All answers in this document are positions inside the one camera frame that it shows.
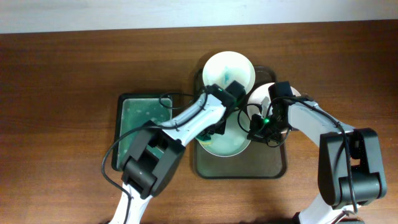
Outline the white plate blue stain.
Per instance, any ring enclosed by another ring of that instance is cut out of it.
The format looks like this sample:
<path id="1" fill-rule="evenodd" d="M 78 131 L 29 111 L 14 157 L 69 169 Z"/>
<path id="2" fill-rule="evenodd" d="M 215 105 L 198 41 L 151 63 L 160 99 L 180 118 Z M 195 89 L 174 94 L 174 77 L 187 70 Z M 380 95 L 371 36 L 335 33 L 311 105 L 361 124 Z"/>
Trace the white plate blue stain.
<path id="1" fill-rule="evenodd" d="M 217 84 L 226 88 L 233 81 L 240 83 L 249 93 L 256 79 L 254 66 L 244 55 L 224 51 L 210 57 L 203 67 L 202 80 L 205 86 Z"/>

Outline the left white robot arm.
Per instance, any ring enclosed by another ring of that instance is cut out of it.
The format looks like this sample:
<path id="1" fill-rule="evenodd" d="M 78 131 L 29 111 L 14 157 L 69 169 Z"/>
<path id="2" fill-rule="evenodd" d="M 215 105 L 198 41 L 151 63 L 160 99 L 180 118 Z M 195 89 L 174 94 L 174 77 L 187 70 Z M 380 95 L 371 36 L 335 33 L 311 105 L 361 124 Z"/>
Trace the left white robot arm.
<path id="1" fill-rule="evenodd" d="M 120 136 L 136 135 L 121 160 L 123 183 L 112 182 L 122 196 L 111 223 L 139 223 L 149 201 L 171 181 L 189 142 L 197 136 L 223 134 L 227 117 L 245 95 L 237 81 L 226 88 L 208 85 L 178 116 L 161 124 L 148 121 Z"/>

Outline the green yellow scrubbing sponge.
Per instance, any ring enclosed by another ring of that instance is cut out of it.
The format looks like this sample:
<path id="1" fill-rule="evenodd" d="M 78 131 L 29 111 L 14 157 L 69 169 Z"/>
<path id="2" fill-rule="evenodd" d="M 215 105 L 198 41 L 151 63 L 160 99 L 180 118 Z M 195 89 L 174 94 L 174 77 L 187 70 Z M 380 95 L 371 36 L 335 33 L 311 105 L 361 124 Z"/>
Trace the green yellow scrubbing sponge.
<path id="1" fill-rule="evenodd" d="M 202 145 L 202 146 L 208 146 L 211 145 L 213 140 L 212 137 L 215 135 L 214 131 L 203 131 L 199 135 L 196 136 L 196 140 Z"/>

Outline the pale blue plate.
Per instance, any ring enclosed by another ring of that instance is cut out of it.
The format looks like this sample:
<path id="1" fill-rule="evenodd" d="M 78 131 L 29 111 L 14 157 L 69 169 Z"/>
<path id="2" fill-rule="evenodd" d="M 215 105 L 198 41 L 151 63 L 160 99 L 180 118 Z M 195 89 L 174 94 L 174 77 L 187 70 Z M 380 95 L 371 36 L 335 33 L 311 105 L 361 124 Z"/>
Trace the pale blue plate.
<path id="1" fill-rule="evenodd" d="M 204 150 L 218 157 L 235 156 L 248 147 L 250 140 L 247 139 L 247 133 L 243 129 L 249 129 L 249 118 L 242 112 L 232 113 L 226 120 L 226 129 L 224 135 L 215 134 L 212 137 L 212 144 L 202 146 Z"/>

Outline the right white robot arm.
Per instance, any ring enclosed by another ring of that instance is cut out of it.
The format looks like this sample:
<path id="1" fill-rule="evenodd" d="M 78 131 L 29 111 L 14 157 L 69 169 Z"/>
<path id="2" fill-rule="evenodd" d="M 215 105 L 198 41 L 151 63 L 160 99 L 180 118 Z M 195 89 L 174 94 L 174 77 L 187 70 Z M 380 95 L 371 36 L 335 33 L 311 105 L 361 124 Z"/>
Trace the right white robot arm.
<path id="1" fill-rule="evenodd" d="M 274 141 L 279 147 L 286 139 L 283 132 L 298 130 L 319 147 L 320 192 L 306 209 L 294 215 L 292 223 L 338 223 L 386 195 L 375 130 L 338 121 L 289 82 L 261 85 L 249 95 L 248 106 L 248 139 L 265 144 Z"/>

